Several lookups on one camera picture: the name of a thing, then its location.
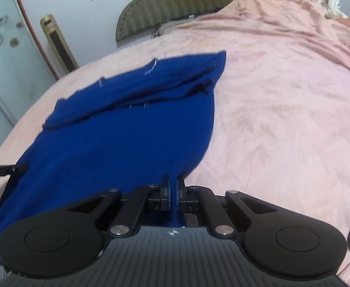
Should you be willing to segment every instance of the blue fabric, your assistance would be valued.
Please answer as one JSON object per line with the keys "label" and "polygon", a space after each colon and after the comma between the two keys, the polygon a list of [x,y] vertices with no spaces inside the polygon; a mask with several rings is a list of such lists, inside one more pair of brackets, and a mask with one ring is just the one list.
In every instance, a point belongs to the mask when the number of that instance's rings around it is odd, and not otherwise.
{"label": "blue fabric", "polygon": [[224,66],[225,52],[152,61],[58,100],[18,161],[29,170],[2,195],[0,234],[20,219],[110,188],[129,193],[164,174],[176,195],[176,178],[208,148]]}

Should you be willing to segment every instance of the silver screw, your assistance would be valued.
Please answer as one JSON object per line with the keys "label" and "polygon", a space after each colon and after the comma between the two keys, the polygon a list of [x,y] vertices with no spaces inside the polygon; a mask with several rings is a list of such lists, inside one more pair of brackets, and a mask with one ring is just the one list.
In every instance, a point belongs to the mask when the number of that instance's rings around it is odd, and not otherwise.
{"label": "silver screw", "polygon": [[221,235],[230,235],[235,230],[229,225],[219,225],[216,227],[215,231],[216,231],[216,233],[221,234]]}
{"label": "silver screw", "polygon": [[125,235],[128,233],[128,231],[130,231],[130,229],[125,225],[114,225],[110,229],[110,231],[112,234],[115,234],[115,235]]}

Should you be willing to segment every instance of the bed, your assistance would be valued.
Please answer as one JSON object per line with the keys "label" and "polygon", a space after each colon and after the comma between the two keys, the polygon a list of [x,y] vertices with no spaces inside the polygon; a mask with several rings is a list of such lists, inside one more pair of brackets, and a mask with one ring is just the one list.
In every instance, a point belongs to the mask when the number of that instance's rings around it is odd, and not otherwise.
{"label": "bed", "polygon": [[[235,189],[350,230],[350,19],[326,19],[311,0],[234,0],[169,34],[113,53],[55,83],[0,148],[13,164],[56,100],[153,58],[225,50],[212,138],[186,178]],[[6,186],[0,179],[0,197]],[[350,249],[339,270],[350,285]]]}

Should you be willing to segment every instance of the brown door trim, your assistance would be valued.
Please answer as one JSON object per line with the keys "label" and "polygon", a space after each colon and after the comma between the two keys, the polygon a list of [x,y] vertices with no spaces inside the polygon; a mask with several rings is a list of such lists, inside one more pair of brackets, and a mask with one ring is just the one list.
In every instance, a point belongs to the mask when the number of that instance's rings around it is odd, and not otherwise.
{"label": "brown door trim", "polygon": [[42,45],[40,44],[40,42],[39,42],[39,40],[38,40],[38,38],[37,38],[37,35],[35,34],[34,29],[33,29],[33,27],[32,27],[31,24],[30,24],[29,18],[28,18],[28,16],[26,15],[26,11],[25,11],[25,9],[24,9],[24,7],[23,7],[22,1],[21,1],[21,0],[17,0],[17,3],[18,3],[18,6],[19,6],[19,9],[21,10],[21,13],[22,13],[22,15],[23,15],[23,18],[24,18],[24,20],[25,20],[25,22],[26,22],[26,25],[28,26],[28,28],[29,28],[29,30],[30,30],[30,33],[31,33],[31,35],[32,35],[32,37],[33,37],[33,39],[34,39],[34,42],[36,43],[36,45],[37,45],[37,47],[38,47],[38,49],[39,49],[39,51],[40,51],[40,53],[41,53],[43,59],[44,59],[45,62],[46,62],[47,67],[49,68],[49,70],[51,71],[51,73],[53,74],[53,76],[55,77],[55,79],[56,79],[56,80],[59,80],[59,77],[58,77],[57,73],[55,72],[53,66],[51,65],[49,59],[47,58],[46,53],[44,52],[44,50],[43,50],[43,48],[42,48]]}

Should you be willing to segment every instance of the door frame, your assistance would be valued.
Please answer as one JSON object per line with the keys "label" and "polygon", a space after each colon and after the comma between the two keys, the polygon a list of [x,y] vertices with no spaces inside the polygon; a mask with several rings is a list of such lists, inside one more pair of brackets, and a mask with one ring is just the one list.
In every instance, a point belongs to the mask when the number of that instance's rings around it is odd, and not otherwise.
{"label": "door frame", "polygon": [[26,24],[25,28],[32,40],[32,42],[34,43],[36,49],[37,49],[37,52],[39,53],[40,57],[42,58],[42,60],[45,62],[48,70],[50,71],[50,73],[52,74],[52,76],[55,78],[55,80],[59,80],[59,76],[57,75],[57,73],[55,72],[53,66],[51,65],[49,59],[47,58],[46,56],[46,53],[45,51],[43,50],[42,48],[42,45],[40,44],[38,38],[37,38],[37,35],[35,34],[35,31],[33,29],[33,27],[31,26],[31,23],[29,21],[29,18],[26,14],[26,11],[23,7],[23,4],[22,4],[22,1],[21,0],[14,0],[15,2],[15,5],[21,15],[21,19],[24,21],[24,23]]}

